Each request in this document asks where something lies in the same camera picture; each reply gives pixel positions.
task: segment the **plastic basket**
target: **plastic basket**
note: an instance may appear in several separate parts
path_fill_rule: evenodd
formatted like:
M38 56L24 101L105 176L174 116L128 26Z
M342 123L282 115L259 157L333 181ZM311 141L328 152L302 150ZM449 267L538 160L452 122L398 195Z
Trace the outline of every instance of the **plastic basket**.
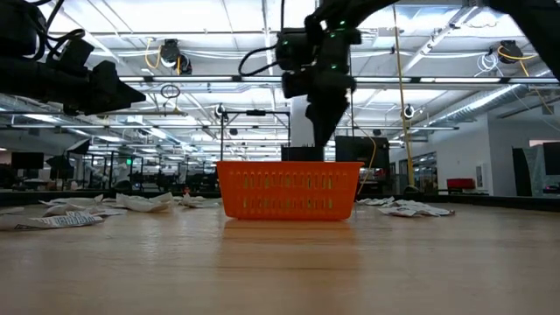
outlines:
M363 163L218 162L228 217L253 220L347 219Z

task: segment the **metal frame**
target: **metal frame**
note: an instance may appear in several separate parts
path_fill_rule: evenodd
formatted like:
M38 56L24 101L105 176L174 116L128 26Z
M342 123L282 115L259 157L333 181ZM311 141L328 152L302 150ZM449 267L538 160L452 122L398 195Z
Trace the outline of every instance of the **metal frame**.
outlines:
M232 114L234 115L229 119L227 125L224 125L224 116ZM288 145L291 143L291 113L285 111L276 111L276 110L224 110L221 112L220 116L220 161L224 160L224 129L228 127L239 115L247 115L247 116L266 116L266 115L273 115L285 128L288 129ZM277 115L286 115L288 116L288 125L282 122L281 119L278 118ZM259 126L253 126L252 129L259 129Z

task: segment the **security camera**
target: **security camera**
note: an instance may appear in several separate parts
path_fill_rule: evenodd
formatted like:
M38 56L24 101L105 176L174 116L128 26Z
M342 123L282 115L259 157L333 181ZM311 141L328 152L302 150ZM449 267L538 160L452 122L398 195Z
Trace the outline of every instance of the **security camera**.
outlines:
M414 116L414 108L412 107L412 105L408 105L404 111L401 113L401 115L404 117L404 119L409 120Z

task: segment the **fluorescent light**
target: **fluorescent light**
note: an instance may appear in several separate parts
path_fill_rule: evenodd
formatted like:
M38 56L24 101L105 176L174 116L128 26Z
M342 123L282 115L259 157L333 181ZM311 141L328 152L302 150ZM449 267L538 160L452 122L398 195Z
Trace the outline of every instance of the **fluorescent light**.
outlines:
M148 132L150 132L152 135L160 138L160 139L166 139L167 135L160 129L158 128L151 128L147 130Z
M558 83L556 78L512 78L509 83Z
M358 83L398 83L399 78L396 77L356 77ZM402 78L403 83L409 83L411 78Z
M54 129L54 125L11 125L12 128L25 128L25 129Z
M61 128L66 128L66 129L103 129L105 128L105 126L101 126L101 125L62 125L60 126Z
M122 141L124 141L118 136L97 136L97 137L102 139L102 140L109 141L109 142L122 142Z
M73 133L76 133L76 134L78 134L78 135L82 135L82 136L85 136L85 137L89 137L89 136L90 136L87 132L83 132L83 131L81 131L81 130L71 129L71 131L72 131Z
M224 139L224 144L225 143L239 143L239 142L244 142L246 144L249 143L264 143L264 142L288 142L288 139Z
M58 119L53 118L51 115L29 114L29 115L24 115L24 116L27 117L27 118L39 120L39 121L45 122L45 123L58 123L59 122Z
M142 68L142 69L140 69L140 70L142 70L143 72L147 72L147 73L150 74L150 75L155 75L155 74L154 74L150 69L148 69L148 68Z
M250 76L250 77L242 77L241 80L243 82L281 82L282 78L279 76Z
M156 76L154 82L233 82L230 76Z
M122 82L144 82L144 77L119 77Z
M498 83L501 78L422 78L422 83Z

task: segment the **desk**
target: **desk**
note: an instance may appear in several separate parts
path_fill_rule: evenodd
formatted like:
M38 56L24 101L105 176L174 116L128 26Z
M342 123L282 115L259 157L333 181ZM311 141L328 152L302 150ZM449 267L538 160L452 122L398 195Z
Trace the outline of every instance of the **desk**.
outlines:
M200 209L0 233L0 313L557 314L560 214L440 206L457 215L273 222Z

